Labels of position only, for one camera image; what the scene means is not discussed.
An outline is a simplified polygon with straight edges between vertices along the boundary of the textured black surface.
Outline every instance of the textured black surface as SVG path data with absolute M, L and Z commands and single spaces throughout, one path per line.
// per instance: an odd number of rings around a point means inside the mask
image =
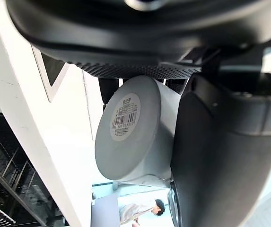
M 136 65 L 110 65 L 76 63 L 81 69 L 94 77 L 109 79 L 129 79 L 139 75 L 146 75 L 155 79 L 188 79 L 200 68 L 175 68 L 164 66 L 136 66 Z

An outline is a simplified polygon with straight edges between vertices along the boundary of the white shirt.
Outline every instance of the white shirt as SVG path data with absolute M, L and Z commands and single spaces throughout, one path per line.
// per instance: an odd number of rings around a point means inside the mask
M 155 205 L 155 201 L 133 201 L 128 196 L 119 197 L 118 206 L 120 209 L 121 225 L 133 221 L 140 215 L 151 212 Z

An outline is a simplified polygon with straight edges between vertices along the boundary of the person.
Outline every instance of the person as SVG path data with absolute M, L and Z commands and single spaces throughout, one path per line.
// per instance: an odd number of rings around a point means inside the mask
M 140 215 L 152 212 L 157 216 L 161 216 L 165 212 L 165 205 L 163 201 L 157 199 L 154 201 L 136 201 L 125 205 L 119 205 L 119 209 L 121 225 L 135 221 L 134 225 L 138 226 L 138 217 Z

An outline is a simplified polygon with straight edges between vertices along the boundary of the sticker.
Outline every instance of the sticker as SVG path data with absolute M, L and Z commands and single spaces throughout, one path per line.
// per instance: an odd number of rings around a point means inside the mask
M 130 93 L 116 105 L 110 123 L 110 134 L 113 140 L 123 141 L 134 130 L 140 117 L 140 98 Z

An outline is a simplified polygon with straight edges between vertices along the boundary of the black curved cover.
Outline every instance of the black curved cover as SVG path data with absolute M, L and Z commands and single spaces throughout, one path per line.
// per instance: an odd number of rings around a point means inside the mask
M 175 227 L 238 227 L 271 170 L 271 74 L 251 85 L 193 75 L 181 97 L 171 171 Z
M 147 68 L 139 67 L 178 61 L 192 47 L 271 39 L 271 0 L 168 2 L 155 12 L 135 11 L 123 0 L 7 0 L 7 7 L 28 41 L 85 70 L 127 67 L 127 73 L 149 74 Z M 177 71 L 174 79 L 190 74 L 173 69 Z M 100 70 L 95 76 L 108 77 L 100 75 Z

